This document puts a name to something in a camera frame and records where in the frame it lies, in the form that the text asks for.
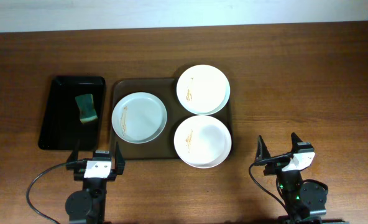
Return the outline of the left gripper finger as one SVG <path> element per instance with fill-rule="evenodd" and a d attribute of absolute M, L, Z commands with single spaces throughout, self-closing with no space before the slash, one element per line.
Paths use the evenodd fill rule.
<path fill-rule="evenodd" d="M 126 162 L 121 154 L 119 143 L 116 143 L 115 146 L 115 173 L 116 174 L 123 174 Z"/>
<path fill-rule="evenodd" d="M 79 147 L 80 147 L 80 140 L 77 140 L 74 150 L 72 150 L 71 154 L 69 155 L 67 162 L 76 162 L 78 160 Z"/>

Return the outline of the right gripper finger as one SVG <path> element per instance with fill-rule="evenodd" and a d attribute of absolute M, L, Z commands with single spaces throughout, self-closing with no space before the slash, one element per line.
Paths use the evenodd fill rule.
<path fill-rule="evenodd" d="M 299 143 L 302 142 L 302 140 L 295 133 L 291 133 L 291 140 L 292 140 L 291 152 L 298 152 L 300 150 Z"/>
<path fill-rule="evenodd" d="M 259 135 L 257 139 L 257 151 L 255 155 L 255 161 L 259 162 L 263 159 L 269 159 L 271 158 L 271 155 L 267 149 L 267 146 L 265 145 L 265 142 L 261 135 Z"/>

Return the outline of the green yellow sponge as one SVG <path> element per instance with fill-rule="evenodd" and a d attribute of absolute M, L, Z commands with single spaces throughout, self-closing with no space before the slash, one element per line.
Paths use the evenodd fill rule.
<path fill-rule="evenodd" d="M 91 93 L 78 95 L 75 97 L 75 101 L 79 109 L 80 122 L 82 124 L 87 124 L 98 119 Z"/>

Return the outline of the white plate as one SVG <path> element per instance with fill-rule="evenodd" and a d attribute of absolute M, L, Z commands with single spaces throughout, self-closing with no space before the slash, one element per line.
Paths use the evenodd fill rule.
<path fill-rule="evenodd" d="M 155 95 L 131 93 L 115 105 L 111 116 L 117 136 L 132 144 L 144 144 L 158 137 L 167 124 L 167 109 Z"/>
<path fill-rule="evenodd" d="M 220 165 L 228 157 L 232 137 L 220 120 L 197 115 L 178 126 L 173 144 L 183 162 L 199 169 L 209 169 Z"/>
<path fill-rule="evenodd" d="M 227 76 L 211 65 L 195 65 L 178 78 L 177 98 L 187 111 L 198 115 L 211 115 L 223 109 L 230 97 Z"/>

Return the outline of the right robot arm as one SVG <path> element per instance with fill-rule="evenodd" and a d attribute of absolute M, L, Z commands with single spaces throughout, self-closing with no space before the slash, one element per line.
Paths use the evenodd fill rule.
<path fill-rule="evenodd" d="M 250 165 L 263 166 L 265 176 L 276 176 L 278 197 L 262 187 L 253 175 L 250 177 L 286 211 L 286 216 L 278 218 L 279 223 L 322 223 L 321 217 L 326 214 L 328 186 L 317 180 L 303 179 L 301 176 L 301 171 L 311 166 L 315 149 L 310 142 L 302 141 L 295 133 L 291 133 L 291 140 L 290 152 L 271 156 L 262 136 L 259 136 L 255 161 Z"/>

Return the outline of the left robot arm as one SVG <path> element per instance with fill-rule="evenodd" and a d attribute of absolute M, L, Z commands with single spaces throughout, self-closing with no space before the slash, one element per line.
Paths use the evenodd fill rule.
<path fill-rule="evenodd" d="M 126 162 L 119 145 L 112 151 L 94 151 L 90 159 L 78 159 L 79 143 L 67 159 L 67 170 L 73 171 L 82 189 L 73 192 L 65 203 L 70 223 L 103 224 L 106 210 L 107 183 L 122 175 Z"/>

